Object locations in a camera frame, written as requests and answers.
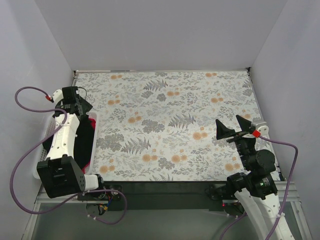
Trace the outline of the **black t shirt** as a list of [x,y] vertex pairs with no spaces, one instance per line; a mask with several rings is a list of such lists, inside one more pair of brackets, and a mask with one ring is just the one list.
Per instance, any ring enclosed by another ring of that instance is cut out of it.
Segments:
[[93,162],[97,139],[96,119],[85,116],[80,120],[75,114],[54,118],[54,128],[42,144],[46,157],[36,169],[84,169]]

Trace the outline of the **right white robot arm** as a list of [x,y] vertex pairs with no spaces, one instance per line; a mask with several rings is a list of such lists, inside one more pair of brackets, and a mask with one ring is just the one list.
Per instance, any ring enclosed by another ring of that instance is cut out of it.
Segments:
[[241,128],[235,131],[216,120],[216,139],[234,144],[245,173],[227,177],[226,184],[212,192],[217,199],[236,199],[244,209],[260,240],[292,240],[292,234],[284,214],[289,185],[280,199],[276,183],[271,175],[276,171],[276,157],[267,149],[255,148],[257,139],[265,139],[269,127],[263,120],[249,121],[237,115]]

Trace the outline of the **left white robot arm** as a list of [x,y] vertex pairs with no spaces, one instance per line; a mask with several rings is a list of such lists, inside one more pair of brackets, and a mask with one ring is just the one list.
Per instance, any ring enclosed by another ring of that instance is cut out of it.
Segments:
[[92,173],[98,134],[98,115],[76,86],[63,87],[51,97],[55,103],[54,134],[43,147],[45,160],[36,171],[50,198],[88,192],[95,200],[106,196],[98,173]]

